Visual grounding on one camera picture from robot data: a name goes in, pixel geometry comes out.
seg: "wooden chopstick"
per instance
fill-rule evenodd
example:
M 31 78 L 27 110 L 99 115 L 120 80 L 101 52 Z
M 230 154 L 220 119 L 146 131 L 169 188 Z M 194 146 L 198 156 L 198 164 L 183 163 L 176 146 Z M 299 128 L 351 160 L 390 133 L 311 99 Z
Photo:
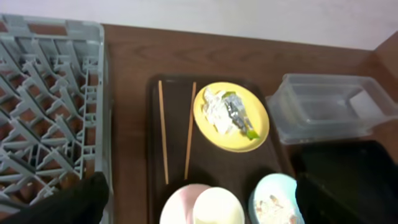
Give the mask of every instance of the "wooden chopstick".
M 164 177 L 165 177 L 166 184 L 169 184 L 169 168 L 167 165 L 166 125 L 165 125 L 165 120 L 164 120 L 162 80 L 159 80 L 158 86 L 159 86 L 160 125 L 162 127 L 162 149 L 163 149 Z
M 192 140 L 192 123 L 193 123 L 193 101 L 195 100 L 195 94 L 197 92 L 197 83 L 192 84 L 192 97 L 191 97 L 191 109 L 189 112 L 189 126 L 188 126 L 188 140 L 187 140 L 187 157 L 185 158 L 185 175 L 184 179 L 188 179 L 188 168 L 189 158 L 191 156 L 191 140 Z

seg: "black tray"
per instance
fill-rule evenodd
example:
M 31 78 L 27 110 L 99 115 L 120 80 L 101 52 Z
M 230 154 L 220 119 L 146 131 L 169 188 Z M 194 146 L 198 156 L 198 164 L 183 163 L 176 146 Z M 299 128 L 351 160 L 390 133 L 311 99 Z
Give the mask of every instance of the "black tray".
M 162 80 L 169 184 L 165 184 L 160 129 L 158 81 Z M 193 75 L 157 75 L 147 86 L 147 181 L 149 223 L 159 223 L 160 213 L 167 199 L 180 187 L 190 183 L 208 184 L 230 190 L 241 202 L 246 223 L 248 198 L 258 181 L 273 172 L 288 172 L 287 157 L 275 150 L 271 141 L 277 136 L 271 128 L 267 140 L 258 149 L 233 153 L 209 142 L 193 121 L 192 146 L 188 180 L 184 180 L 188 123 L 192 97 L 192 83 L 197 93 L 213 82 L 231 82 L 254 93 L 266 106 L 260 90 L 247 80 Z
M 314 144 L 294 161 L 307 223 L 398 223 L 398 170 L 376 141 Z

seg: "pink bowl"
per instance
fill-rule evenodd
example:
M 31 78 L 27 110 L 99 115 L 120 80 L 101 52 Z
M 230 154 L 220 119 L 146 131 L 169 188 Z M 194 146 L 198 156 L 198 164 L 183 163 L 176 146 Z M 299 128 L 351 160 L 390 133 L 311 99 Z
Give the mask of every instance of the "pink bowl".
M 209 188 L 204 184 L 190 184 L 178 189 L 164 205 L 159 223 L 191 224 L 193 206 L 199 195 Z

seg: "dish rack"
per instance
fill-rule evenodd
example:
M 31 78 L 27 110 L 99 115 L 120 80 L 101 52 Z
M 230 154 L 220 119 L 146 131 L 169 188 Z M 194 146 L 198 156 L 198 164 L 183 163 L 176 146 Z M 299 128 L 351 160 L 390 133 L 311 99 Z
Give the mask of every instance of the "dish rack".
M 111 89 L 104 29 L 0 14 L 0 212 L 104 173 L 113 222 Z

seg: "wooden table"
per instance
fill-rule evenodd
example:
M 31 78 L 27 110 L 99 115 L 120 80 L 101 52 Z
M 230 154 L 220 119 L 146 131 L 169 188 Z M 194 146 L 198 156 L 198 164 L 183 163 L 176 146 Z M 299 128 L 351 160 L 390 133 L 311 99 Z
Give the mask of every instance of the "wooden table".
M 277 90 L 285 73 L 351 74 L 375 78 L 398 101 L 398 81 L 371 51 L 108 25 L 105 33 L 114 98 L 115 223 L 147 223 L 146 83 L 155 74 L 245 77 L 264 96 Z M 398 162 L 397 133 L 392 121 L 368 139 Z

